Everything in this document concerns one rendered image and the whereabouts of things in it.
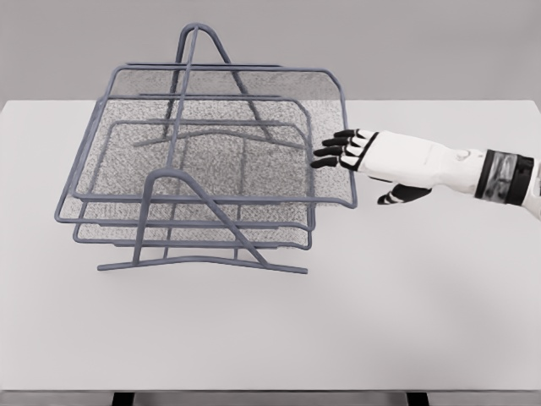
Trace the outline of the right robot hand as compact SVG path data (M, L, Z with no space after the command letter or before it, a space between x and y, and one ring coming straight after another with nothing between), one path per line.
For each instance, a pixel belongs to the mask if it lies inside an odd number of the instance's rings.
M428 195L441 181L442 144L390 131L345 129L322 142L314 151L314 169L344 167L369 178L393 183L377 203L408 203Z

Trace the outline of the large grey mesh tray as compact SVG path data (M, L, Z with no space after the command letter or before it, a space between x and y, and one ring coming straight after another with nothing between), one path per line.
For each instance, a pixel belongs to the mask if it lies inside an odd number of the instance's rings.
M120 98L142 99L152 95L179 101L185 68L166 65L124 65L117 68L99 104ZM309 118L307 167L314 191L308 201L353 206L356 200L352 177L331 169L314 170L313 152L321 141L346 122L342 89L324 69L289 69L278 66L193 65L185 101L243 98L297 103Z

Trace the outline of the medium grey mesh tray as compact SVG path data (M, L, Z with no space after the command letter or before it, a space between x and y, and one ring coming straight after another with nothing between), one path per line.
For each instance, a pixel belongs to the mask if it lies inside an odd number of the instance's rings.
M157 169L186 172L210 196L307 196L309 118L293 101L120 98L99 104L61 215L123 227Z

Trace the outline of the small grey mesh tray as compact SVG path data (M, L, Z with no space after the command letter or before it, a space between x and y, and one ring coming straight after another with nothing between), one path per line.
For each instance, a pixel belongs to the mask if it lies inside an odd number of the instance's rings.
M304 197L251 197L235 203L214 198L250 242L302 246L308 240L308 198L314 191L310 177L309 193ZM188 185L174 178L161 178L156 181L153 194L157 202L149 210L144 239L147 244L168 242L177 247L216 244L228 248L237 244L232 232L220 224L206 205L191 201L194 192ZM116 227L109 220L83 219L77 236L85 242L131 245L136 238L138 220L139 216L123 227Z

